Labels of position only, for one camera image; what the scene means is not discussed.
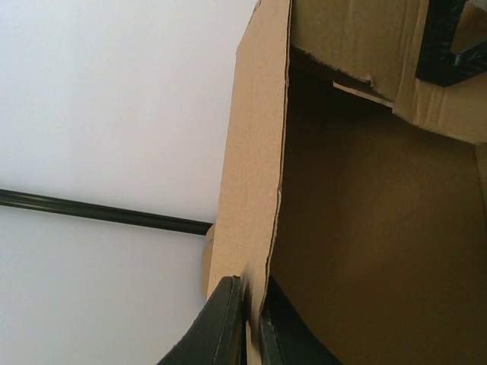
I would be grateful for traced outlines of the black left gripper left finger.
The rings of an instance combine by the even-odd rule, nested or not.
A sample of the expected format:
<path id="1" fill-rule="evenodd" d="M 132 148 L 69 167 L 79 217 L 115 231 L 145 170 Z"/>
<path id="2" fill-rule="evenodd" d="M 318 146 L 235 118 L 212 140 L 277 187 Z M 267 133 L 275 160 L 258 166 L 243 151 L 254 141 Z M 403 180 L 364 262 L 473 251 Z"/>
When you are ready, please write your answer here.
<path id="1" fill-rule="evenodd" d="M 242 281 L 223 277 L 186 334 L 159 361 L 162 365 L 247 362 Z"/>

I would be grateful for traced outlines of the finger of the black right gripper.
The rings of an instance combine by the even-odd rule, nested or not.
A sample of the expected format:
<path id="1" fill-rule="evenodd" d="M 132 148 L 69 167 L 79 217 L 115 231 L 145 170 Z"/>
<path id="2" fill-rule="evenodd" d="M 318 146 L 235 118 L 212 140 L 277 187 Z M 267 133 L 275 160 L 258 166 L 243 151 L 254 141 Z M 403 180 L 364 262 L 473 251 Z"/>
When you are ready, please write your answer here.
<path id="1" fill-rule="evenodd" d="M 460 52 L 451 50 L 463 0 L 430 1 L 415 76 L 440 87 L 449 87 L 486 72 L 486 39 Z"/>

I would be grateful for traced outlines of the large cardboard box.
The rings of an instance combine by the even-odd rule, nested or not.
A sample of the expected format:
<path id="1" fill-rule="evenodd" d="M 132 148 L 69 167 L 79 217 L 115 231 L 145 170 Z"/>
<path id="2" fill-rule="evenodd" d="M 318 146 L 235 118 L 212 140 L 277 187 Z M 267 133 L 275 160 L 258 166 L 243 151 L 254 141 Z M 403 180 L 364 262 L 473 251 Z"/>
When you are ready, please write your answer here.
<path id="1" fill-rule="evenodd" d="M 344 364 L 486 362 L 486 72 L 415 76 L 429 2 L 256 3 L 208 272 L 243 278 L 250 364 L 270 278 Z"/>

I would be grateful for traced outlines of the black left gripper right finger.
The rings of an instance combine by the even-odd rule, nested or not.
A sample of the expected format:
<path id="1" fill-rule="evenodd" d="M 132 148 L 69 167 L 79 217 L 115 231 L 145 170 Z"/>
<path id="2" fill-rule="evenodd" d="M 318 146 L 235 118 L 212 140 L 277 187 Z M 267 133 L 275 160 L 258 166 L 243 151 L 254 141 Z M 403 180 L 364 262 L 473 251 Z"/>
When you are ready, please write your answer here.
<path id="1" fill-rule="evenodd" d="M 274 278 L 270 278 L 268 282 L 259 333 L 264 364 L 341 363 L 312 334 Z"/>

